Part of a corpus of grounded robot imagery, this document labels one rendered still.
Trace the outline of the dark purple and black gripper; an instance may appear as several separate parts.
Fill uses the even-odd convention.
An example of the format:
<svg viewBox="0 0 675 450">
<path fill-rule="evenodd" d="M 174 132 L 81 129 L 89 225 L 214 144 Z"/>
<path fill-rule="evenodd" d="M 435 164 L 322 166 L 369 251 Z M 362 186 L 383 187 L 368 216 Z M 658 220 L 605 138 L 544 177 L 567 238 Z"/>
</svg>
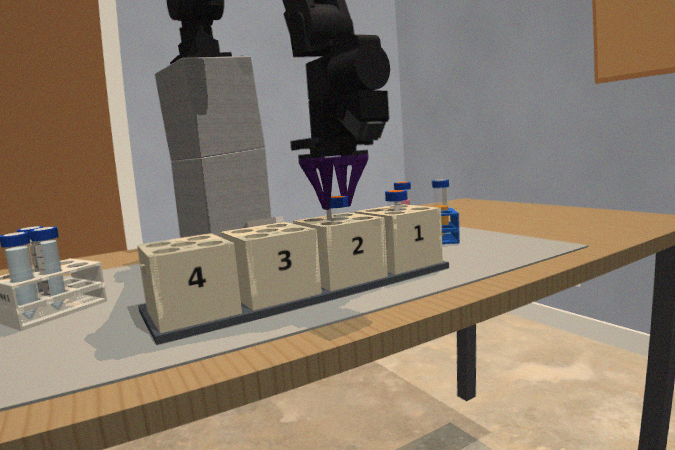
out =
<svg viewBox="0 0 675 450">
<path fill-rule="evenodd" d="M 373 145 L 373 140 L 363 141 L 362 139 L 356 139 L 354 136 L 347 136 L 307 138 L 290 142 L 291 151 L 310 149 L 310 154 L 298 155 L 299 165 L 315 189 L 322 208 L 330 209 L 333 165 L 340 195 L 348 196 L 348 207 L 350 207 L 357 183 L 368 161 L 368 150 L 357 151 L 356 146 Z M 352 170 L 347 191 L 347 167 L 349 165 L 352 166 Z M 316 168 L 320 172 L 323 190 Z"/>
</svg>

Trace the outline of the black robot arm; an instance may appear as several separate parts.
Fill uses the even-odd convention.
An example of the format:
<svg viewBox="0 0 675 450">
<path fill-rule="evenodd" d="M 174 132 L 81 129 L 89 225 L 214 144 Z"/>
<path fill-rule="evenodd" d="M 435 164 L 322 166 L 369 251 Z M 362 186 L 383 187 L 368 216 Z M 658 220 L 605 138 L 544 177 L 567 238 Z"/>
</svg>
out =
<svg viewBox="0 0 675 450">
<path fill-rule="evenodd" d="M 381 138 L 389 120 L 388 91 L 376 89 L 387 83 L 390 63 L 380 38 L 354 34 L 345 0 L 282 1 L 293 57 L 321 57 L 306 63 L 308 99 L 334 96 L 309 102 L 311 137 Z M 180 55 L 170 64 L 184 57 L 232 57 L 219 53 L 211 31 L 224 0 L 167 0 L 167 8 L 182 23 Z"/>
</svg>

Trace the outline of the blue tube rack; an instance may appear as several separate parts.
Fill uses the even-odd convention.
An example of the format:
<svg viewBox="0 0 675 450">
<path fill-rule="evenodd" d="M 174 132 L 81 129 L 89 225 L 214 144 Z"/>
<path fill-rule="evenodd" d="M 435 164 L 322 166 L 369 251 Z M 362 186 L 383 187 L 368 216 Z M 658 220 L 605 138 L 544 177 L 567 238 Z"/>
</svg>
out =
<svg viewBox="0 0 675 450">
<path fill-rule="evenodd" d="M 445 235 L 442 236 L 442 244 L 460 243 L 459 213 L 453 208 L 449 208 L 449 210 L 441 211 L 441 216 L 450 216 L 449 225 L 442 225 L 442 233 L 445 233 Z"/>
</svg>

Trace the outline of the grey flat mat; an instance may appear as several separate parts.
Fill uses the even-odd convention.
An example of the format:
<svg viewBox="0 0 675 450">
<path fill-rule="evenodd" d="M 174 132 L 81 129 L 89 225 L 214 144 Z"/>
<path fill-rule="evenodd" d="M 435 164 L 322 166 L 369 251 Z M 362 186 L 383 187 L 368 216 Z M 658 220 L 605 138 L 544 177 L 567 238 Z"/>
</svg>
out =
<svg viewBox="0 0 675 450">
<path fill-rule="evenodd" d="M 107 301 L 23 331 L 0 324 L 0 412 L 220 356 L 435 295 L 589 245 L 460 227 L 449 268 L 156 345 L 140 265 L 102 270 Z"/>
</svg>

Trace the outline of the white tube rack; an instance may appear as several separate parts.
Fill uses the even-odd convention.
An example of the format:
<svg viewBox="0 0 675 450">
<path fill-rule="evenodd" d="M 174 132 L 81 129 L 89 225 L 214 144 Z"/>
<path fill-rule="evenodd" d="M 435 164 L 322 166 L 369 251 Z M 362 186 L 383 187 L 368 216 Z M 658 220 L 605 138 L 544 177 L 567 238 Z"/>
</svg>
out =
<svg viewBox="0 0 675 450">
<path fill-rule="evenodd" d="M 35 278 L 24 282 L 11 283 L 10 279 L 6 279 L 9 274 L 0 276 L 0 324 L 23 331 L 107 301 L 101 262 L 67 259 L 61 261 L 61 264 L 66 264 L 62 265 L 61 272 L 48 275 L 34 272 Z M 67 292 L 51 297 L 40 292 L 37 293 L 38 301 L 18 305 L 15 288 L 69 273 L 72 278 L 64 279 Z M 64 299 L 66 300 L 60 310 L 49 305 Z M 20 314 L 36 308 L 38 309 L 30 320 Z"/>
</svg>

